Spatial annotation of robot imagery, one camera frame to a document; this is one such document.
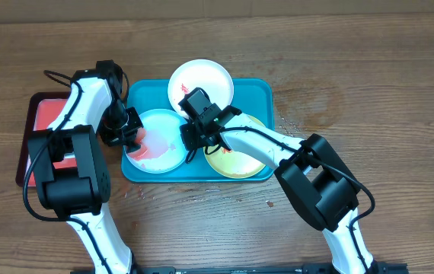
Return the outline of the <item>white plate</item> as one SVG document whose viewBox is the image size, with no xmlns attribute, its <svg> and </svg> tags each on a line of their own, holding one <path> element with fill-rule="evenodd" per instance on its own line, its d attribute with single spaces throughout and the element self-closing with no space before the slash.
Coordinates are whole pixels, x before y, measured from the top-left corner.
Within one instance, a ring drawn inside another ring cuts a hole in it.
<svg viewBox="0 0 434 274">
<path fill-rule="evenodd" d="M 234 96 L 234 83 L 228 71 L 212 60 L 194 59 L 179 66 L 168 83 L 168 99 L 175 112 L 187 119 L 179 103 L 195 88 L 202 88 L 212 103 L 223 110 Z"/>
</svg>

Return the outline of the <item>light blue plate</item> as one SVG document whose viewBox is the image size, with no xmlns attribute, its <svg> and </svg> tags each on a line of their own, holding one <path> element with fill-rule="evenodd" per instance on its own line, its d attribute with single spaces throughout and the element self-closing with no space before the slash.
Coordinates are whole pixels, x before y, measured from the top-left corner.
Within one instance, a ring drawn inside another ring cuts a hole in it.
<svg viewBox="0 0 434 274">
<path fill-rule="evenodd" d="M 187 155 L 180 135 L 180 126 L 186 120 L 173 110 L 153 109 L 139 115 L 142 128 L 136 144 L 140 148 L 124 154 L 137 170 L 148 174 L 163 174 L 179 167 Z"/>
</svg>

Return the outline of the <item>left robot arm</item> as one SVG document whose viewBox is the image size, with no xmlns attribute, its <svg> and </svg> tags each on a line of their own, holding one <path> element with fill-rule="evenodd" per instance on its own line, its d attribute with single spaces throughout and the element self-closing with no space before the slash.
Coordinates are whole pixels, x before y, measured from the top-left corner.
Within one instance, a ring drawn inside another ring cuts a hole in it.
<svg viewBox="0 0 434 274">
<path fill-rule="evenodd" d="M 30 165 L 24 177 L 34 179 L 42 207 L 53 217 L 36 213 L 28 198 L 26 210 L 35 218 L 70 225 L 84 244 L 95 273 L 140 273 L 131 249 L 110 214 L 110 175 L 101 145 L 137 151 L 143 124 L 126 106 L 129 80 L 112 60 L 73 76 L 46 70 L 44 75 L 71 93 L 57 118 L 27 140 Z"/>
</svg>

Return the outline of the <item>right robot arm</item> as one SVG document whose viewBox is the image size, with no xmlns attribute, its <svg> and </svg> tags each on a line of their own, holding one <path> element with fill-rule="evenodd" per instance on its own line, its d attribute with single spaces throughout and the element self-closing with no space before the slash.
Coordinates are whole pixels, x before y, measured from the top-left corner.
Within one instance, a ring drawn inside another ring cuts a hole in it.
<svg viewBox="0 0 434 274">
<path fill-rule="evenodd" d="M 202 88 L 186 94 L 179 105 L 188 115 L 180 131 L 189 161 L 198 148 L 216 145 L 265 164 L 298 215 L 323 233 L 337 272 L 375 271 L 358 225 L 372 213 L 375 201 L 359 212 L 358 193 L 372 194 L 324 137 L 312 134 L 300 139 L 275 132 L 236 107 L 218 107 Z"/>
</svg>

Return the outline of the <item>teal plastic tray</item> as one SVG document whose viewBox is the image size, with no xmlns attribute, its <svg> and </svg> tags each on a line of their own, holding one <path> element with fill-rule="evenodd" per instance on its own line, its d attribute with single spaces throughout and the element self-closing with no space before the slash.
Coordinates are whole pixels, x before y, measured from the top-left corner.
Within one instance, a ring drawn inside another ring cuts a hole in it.
<svg viewBox="0 0 434 274">
<path fill-rule="evenodd" d="M 169 80 L 141 80 L 129 89 L 128 105 L 135 107 L 141 114 L 152 109 L 168 109 L 172 106 L 168 100 Z M 259 78 L 235 78 L 234 96 L 231 102 L 246 114 L 259 119 L 265 127 L 274 129 L 273 95 L 271 87 Z M 205 153 L 199 150 L 189 164 L 182 164 L 176 169 L 163 174 L 146 173 L 133 166 L 127 156 L 122 156 L 121 171 L 126 179 L 134 183 L 210 183 L 231 182 L 233 179 L 216 172 L 205 159 Z"/>
</svg>

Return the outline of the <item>dark red sponge tray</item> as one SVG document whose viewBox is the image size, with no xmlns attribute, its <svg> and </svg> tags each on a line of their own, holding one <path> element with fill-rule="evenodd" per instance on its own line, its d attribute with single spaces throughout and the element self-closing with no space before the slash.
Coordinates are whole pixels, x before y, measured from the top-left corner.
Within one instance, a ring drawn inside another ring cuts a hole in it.
<svg viewBox="0 0 434 274">
<path fill-rule="evenodd" d="M 69 97 L 69 92 L 36 93 L 30 99 L 24 136 L 15 177 L 16 184 L 24 185 L 24 177 L 30 165 L 27 140 L 33 131 L 46 129 L 61 113 Z"/>
</svg>

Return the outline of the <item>yellow green plate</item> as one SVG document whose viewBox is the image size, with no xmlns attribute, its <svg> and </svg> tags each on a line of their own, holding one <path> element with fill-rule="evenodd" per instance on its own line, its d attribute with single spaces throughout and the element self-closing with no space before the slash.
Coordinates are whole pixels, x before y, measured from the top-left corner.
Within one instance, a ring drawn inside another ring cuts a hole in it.
<svg viewBox="0 0 434 274">
<path fill-rule="evenodd" d="M 210 167 L 217 173 L 231 179 L 252 177 L 266 166 L 245 153 L 228 150 L 218 145 L 205 148 L 204 156 Z"/>
</svg>

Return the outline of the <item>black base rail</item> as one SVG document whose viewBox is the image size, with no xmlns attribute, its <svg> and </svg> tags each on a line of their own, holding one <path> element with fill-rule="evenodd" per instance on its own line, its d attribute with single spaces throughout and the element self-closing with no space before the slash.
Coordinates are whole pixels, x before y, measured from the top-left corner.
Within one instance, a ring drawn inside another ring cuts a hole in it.
<svg viewBox="0 0 434 274">
<path fill-rule="evenodd" d="M 75 270 L 71 274 L 92 274 L 94 270 Z M 337 272 L 332 263 L 307 263 L 296 267 L 251 267 L 251 268 L 200 268 L 200 269 L 175 269 L 174 267 L 147 267 L 142 272 L 135 270 L 132 273 L 145 274 L 331 274 Z M 373 273 L 379 274 L 408 274 L 406 263 L 376 263 Z"/>
</svg>

